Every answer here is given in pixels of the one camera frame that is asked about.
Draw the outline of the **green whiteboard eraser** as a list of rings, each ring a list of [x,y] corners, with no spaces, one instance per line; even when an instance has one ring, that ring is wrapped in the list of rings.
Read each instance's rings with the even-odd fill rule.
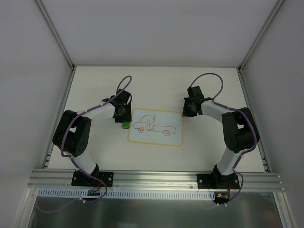
[[[130,122],[123,122],[122,123],[122,128],[123,129],[129,129],[130,128]]]

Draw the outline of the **yellow framed small whiteboard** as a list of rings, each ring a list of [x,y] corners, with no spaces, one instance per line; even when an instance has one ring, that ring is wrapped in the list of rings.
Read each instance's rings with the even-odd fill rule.
[[[151,145],[181,147],[183,145],[183,116],[181,112],[136,108],[128,141]]]

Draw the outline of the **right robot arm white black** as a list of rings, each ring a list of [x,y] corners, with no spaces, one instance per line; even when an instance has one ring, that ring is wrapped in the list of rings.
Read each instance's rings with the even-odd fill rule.
[[[222,123],[226,148],[220,161],[209,175],[198,174],[198,188],[239,189],[235,168],[241,156],[255,149],[260,137],[251,111],[244,107],[234,109],[205,97],[199,86],[187,88],[183,116],[209,116]]]

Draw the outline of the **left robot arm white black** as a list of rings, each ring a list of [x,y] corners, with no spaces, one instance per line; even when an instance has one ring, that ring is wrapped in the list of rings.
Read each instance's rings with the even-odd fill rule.
[[[76,168],[72,186],[101,187],[105,182],[99,166],[87,151],[93,118],[97,121],[114,118],[116,123],[130,123],[131,93],[118,89],[116,95],[102,100],[102,103],[81,113],[72,110],[63,112],[52,138],[61,156],[68,158]]]

